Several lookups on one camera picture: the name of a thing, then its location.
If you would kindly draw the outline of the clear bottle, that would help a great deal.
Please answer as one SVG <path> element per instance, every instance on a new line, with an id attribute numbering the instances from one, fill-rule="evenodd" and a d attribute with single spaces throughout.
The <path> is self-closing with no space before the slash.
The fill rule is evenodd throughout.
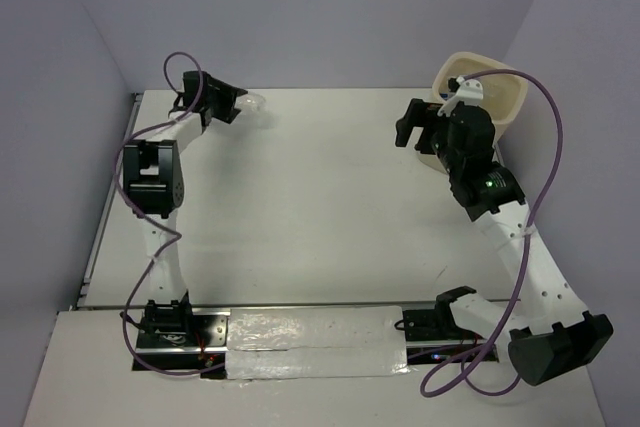
<path id="1" fill-rule="evenodd" d="M 248 92 L 236 99 L 235 107 L 245 117 L 258 118 L 266 113 L 266 99 L 255 92 Z"/>

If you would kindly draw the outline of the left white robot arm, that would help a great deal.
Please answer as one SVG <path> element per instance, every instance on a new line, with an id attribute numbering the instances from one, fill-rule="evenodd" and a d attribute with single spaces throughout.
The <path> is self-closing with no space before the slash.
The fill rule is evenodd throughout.
<path id="1" fill-rule="evenodd" d="M 125 143 L 120 184 L 123 200 L 144 223 L 149 258 L 141 276 L 149 297 L 138 329 L 177 346 L 196 337 L 177 246 L 177 214 L 186 194 L 181 154 L 212 121 L 232 123 L 242 111 L 239 99 L 249 94 L 206 72 L 185 72 L 182 85 L 167 120 Z"/>

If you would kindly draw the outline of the blue label Pocari bottle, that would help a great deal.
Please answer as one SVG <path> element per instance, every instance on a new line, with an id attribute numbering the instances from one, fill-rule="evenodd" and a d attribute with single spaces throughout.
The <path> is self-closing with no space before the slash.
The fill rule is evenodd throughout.
<path id="1" fill-rule="evenodd" d="M 449 77 L 442 81 L 437 89 L 440 102 L 445 103 L 453 97 L 460 87 L 460 81 L 456 77 Z"/>

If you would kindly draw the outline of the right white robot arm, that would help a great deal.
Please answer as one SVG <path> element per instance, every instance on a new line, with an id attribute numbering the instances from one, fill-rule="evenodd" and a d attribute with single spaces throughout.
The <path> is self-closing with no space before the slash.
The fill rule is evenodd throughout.
<path id="1" fill-rule="evenodd" d="M 471 223 L 495 249 L 518 290 L 506 307 L 462 286 L 437 296 L 429 310 L 409 310 L 398 322 L 409 341 L 494 341 L 519 378 L 538 386 L 591 363 L 613 334 L 604 314 L 590 313 L 575 294 L 532 223 L 515 176 L 494 158 L 494 125 L 479 106 L 458 103 L 450 115 L 413 99 L 396 123 L 395 144 L 422 133 L 415 149 L 437 158 Z"/>

